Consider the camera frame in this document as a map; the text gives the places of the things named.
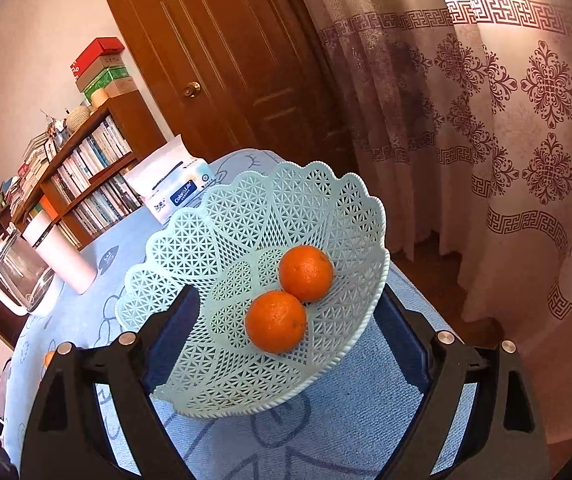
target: green box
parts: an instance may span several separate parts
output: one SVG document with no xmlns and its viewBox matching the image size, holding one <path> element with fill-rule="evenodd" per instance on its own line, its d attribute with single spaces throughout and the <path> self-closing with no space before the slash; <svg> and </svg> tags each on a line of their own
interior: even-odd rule
<svg viewBox="0 0 572 480">
<path fill-rule="evenodd" d="M 102 70 L 92 82 L 86 86 L 86 89 L 83 91 L 83 94 L 86 96 L 88 101 L 90 100 L 90 96 L 98 90 L 99 88 L 106 88 L 111 82 L 115 79 L 121 79 L 123 77 L 128 77 L 128 70 L 125 66 L 111 66 L 104 70 Z"/>
</svg>

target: tissue package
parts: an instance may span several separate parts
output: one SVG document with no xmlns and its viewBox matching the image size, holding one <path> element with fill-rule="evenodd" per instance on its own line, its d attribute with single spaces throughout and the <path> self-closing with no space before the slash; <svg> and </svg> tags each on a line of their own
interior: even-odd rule
<svg viewBox="0 0 572 480">
<path fill-rule="evenodd" d="M 214 183 L 206 161 L 192 156 L 180 136 L 151 153 L 124 178 L 163 225 Z"/>
</svg>

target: mint green plastic basket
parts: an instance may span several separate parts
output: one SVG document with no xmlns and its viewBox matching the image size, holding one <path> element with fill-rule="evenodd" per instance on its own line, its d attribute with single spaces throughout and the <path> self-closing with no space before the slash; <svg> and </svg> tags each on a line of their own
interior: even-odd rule
<svg viewBox="0 0 572 480">
<path fill-rule="evenodd" d="M 153 395 L 182 415 L 218 417 L 261 412 L 299 393 L 366 328 L 388 273 L 385 230 L 383 205 L 360 177 L 337 179 L 323 162 L 282 162 L 266 176 L 246 171 L 208 189 L 199 207 L 176 211 L 147 241 L 146 261 L 128 270 L 116 306 L 121 326 L 137 332 L 183 285 L 199 290 L 199 318 Z M 279 289 L 279 260 L 301 244 L 330 257 L 333 285 L 306 306 L 301 343 L 268 354 L 250 342 L 243 317 L 254 298 Z"/>
</svg>

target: sheer curtain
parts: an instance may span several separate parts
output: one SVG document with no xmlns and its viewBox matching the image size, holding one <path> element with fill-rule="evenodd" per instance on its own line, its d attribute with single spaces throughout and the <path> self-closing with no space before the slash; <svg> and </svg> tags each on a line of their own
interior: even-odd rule
<svg viewBox="0 0 572 480">
<path fill-rule="evenodd" d="M 462 253 L 465 319 L 501 322 L 572 438 L 572 0 L 304 1 L 387 247 Z"/>
</svg>

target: pitcher handle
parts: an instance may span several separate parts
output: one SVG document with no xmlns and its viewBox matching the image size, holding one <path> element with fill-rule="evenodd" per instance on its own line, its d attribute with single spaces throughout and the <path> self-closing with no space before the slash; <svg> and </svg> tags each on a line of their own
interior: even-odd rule
<svg viewBox="0 0 572 480">
<path fill-rule="evenodd" d="M 14 314 L 17 316 L 25 316 L 28 311 L 22 306 L 18 305 L 12 298 L 10 298 L 0 287 L 0 300 L 1 302 L 7 306 Z"/>
</svg>

